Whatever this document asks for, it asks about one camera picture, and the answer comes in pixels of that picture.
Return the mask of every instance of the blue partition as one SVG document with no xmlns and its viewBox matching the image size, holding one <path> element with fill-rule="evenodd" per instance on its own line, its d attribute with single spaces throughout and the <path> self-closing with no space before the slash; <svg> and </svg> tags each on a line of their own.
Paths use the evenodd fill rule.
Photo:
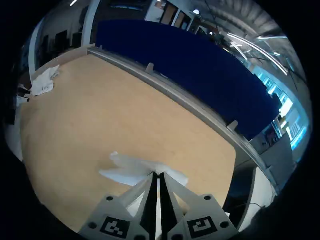
<svg viewBox="0 0 320 240">
<path fill-rule="evenodd" d="M 169 77 L 210 106 L 248 140 L 279 111 L 263 83 L 234 56 L 209 39 L 142 20 L 98 24 L 96 46 L 130 58 Z"/>
</svg>

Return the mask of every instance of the white tissue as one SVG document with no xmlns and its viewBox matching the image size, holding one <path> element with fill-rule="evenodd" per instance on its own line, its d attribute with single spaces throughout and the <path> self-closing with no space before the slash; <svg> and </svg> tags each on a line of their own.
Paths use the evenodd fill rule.
<svg viewBox="0 0 320 240">
<path fill-rule="evenodd" d="M 41 95 L 53 89 L 52 79 L 59 74 L 59 65 L 48 68 L 32 82 L 31 94 L 33 96 Z"/>
</svg>

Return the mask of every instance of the ceiling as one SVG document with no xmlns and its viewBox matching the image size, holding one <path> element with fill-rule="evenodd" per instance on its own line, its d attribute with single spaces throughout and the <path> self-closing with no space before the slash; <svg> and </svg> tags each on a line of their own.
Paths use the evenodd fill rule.
<svg viewBox="0 0 320 240">
<path fill-rule="evenodd" d="M 280 53 L 280 56 L 274 57 L 305 81 L 302 65 L 290 41 L 272 17 L 253 0 L 192 0 L 192 3 L 200 11 L 202 21 L 217 27 L 226 40 L 231 41 L 226 36 L 227 32 L 231 32 L 254 42 L 269 53 Z M 257 37 L 261 35 L 281 37 L 259 40 Z M 257 58 L 264 58 L 255 50 L 246 53 L 251 48 L 245 44 L 240 49 L 253 63 L 259 61 Z"/>
</svg>

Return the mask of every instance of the wooden desk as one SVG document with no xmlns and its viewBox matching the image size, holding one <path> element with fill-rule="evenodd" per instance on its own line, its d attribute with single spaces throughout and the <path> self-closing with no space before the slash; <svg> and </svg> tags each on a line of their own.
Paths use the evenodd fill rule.
<svg viewBox="0 0 320 240">
<path fill-rule="evenodd" d="M 40 201 L 78 231 L 107 193 L 129 187 L 98 173 L 109 154 L 166 163 L 189 178 L 197 194 L 222 206 L 235 150 L 176 102 L 93 55 L 60 67 L 51 92 L 22 106 L 22 153 Z"/>
</svg>

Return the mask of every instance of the crumpled white paper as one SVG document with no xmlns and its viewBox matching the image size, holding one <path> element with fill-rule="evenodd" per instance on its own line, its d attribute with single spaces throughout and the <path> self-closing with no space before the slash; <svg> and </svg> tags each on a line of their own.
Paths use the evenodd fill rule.
<svg viewBox="0 0 320 240">
<path fill-rule="evenodd" d="M 53 89 L 53 78 L 59 74 L 59 65 L 48 68 L 32 82 L 31 94 L 33 96 L 41 95 Z"/>
<path fill-rule="evenodd" d="M 99 170 L 99 173 L 115 182 L 134 186 L 145 179 L 151 172 L 156 172 L 157 174 L 166 172 L 181 185 L 186 186 L 188 183 L 188 178 L 182 172 L 173 170 L 161 162 L 142 160 L 117 152 L 111 153 L 110 159 L 119 168 Z"/>
</svg>

